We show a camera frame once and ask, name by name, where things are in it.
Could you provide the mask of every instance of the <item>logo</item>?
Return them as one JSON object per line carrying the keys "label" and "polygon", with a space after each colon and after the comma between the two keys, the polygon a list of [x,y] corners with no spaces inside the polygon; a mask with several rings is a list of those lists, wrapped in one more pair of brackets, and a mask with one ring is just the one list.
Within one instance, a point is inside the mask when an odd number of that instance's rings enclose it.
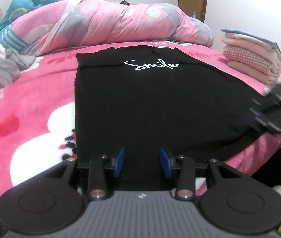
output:
{"label": "logo", "polygon": [[147,198],[147,195],[145,193],[141,193],[137,197],[139,197],[140,199],[145,199]]}
{"label": "logo", "polygon": [[158,62],[157,64],[147,64],[147,63],[144,63],[144,65],[134,65],[132,63],[129,63],[129,62],[135,62],[135,60],[130,60],[130,61],[126,61],[124,62],[126,65],[130,65],[130,66],[133,66],[133,67],[136,67],[135,70],[139,71],[139,70],[143,70],[143,69],[150,69],[150,68],[155,68],[155,67],[164,67],[164,68],[169,68],[169,69],[173,69],[173,68],[177,68],[179,66],[178,63],[169,63],[169,64],[166,64],[164,62],[164,60],[162,59],[158,59]]}

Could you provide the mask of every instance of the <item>pink folded towel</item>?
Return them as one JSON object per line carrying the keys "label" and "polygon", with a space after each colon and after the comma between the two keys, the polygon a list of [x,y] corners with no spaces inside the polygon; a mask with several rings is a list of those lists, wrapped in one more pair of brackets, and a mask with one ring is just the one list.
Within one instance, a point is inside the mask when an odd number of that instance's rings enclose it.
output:
{"label": "pink folded towel", "polygon": [[223,54],[228,61],[244,63],[267,75],[276,75],[281,73],[281,67],[274,67],[270,61],[241,47],[226,45],[223,49]]}
{"label": "pink folded towel", "polygon": [[228,38],[226,36],[223,36],[221,40],[226,45],[241,47],[250,50],[256,53],[257,55],[260,55],[261,57],[270,61],[273,64],[273,67],[276,69],[281,67],[281,60],[278,58],[275,50],[269,51],[265,47],[253,43],[251,41],[248,41],[246,39],[237,39],[237,38],[234,39],[234,38]]}
{"label": "pink folded towel", "polygon": [[254,44],[258,44],[259,46],[264,47],[265,49],[267,49],[268,51],[275,51],[278,59],[281,61],[281,52],[279,51],[279,49],[276,49],[275,45],[273,44],[269,44],[265,41],[261,41],[259,39],[256,39],[254,37],[250,37],[247,35],[243,35],[243,34],[237,34],[237,33],[225,33],[225,36],[231,39],[243,39],[243,40],[247,40],[250,41]]}
{"label": "pink folded towel", "polygon": [[241,73],[244,73],[244,74],[258,80],[259,82],[261,82],[265,85],[276,83],[279,78],[279,73],[267,75],[246,64],[240,63],[240,62],[230,61],[227,63],[227,65]]}

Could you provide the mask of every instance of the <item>pink comforter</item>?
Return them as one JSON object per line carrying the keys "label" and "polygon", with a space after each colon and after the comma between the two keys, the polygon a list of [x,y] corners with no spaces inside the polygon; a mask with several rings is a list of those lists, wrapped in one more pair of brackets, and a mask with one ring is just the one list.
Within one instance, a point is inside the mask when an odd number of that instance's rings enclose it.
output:
{"label": "pink comforter", "polygon": [[21,55],[140,40],[179,40],[211,46],[210,28],[168,3],[124,5],[63,0],[17,18],[0,31],[0,44]]}
{"label": "pink comforter", "polygon": [[[233,70],[222,54],[200,45],[169,41],[106,44],[45,55],[16,82],[0,90],[0,196],[11,187],[59,163],[74,124],[76,53],[136,45],[179,48],[244,81],[264,94],[265,85]],[[251,175],[281,147],[281,134],[262,135],[227,163]]]}

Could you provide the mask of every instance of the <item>black t-shirt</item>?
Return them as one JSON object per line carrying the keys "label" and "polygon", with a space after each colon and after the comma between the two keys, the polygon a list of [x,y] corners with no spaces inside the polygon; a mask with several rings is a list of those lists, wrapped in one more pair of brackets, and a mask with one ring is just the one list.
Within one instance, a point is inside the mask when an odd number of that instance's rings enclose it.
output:
{"label": "black t-shirt", "polygon": [[160,147],[198,162],[227,160],[261,135],[246,115],[262,96],[176,48],[112,47],[77,59],[78,159],[125,147],[120,189],[162,188]]}

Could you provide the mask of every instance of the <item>rolled comforter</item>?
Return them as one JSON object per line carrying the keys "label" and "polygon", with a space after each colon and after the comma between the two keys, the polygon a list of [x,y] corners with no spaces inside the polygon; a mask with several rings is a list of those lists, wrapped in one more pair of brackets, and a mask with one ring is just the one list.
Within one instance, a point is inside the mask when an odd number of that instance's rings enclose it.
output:
{"label": "rolled comforter", "polygon": [[64,0],[17,18],[0,32],[0,44],[21,55],[106,43],[168,40],[211,46],[211,30],[166,3],[123,5]]}

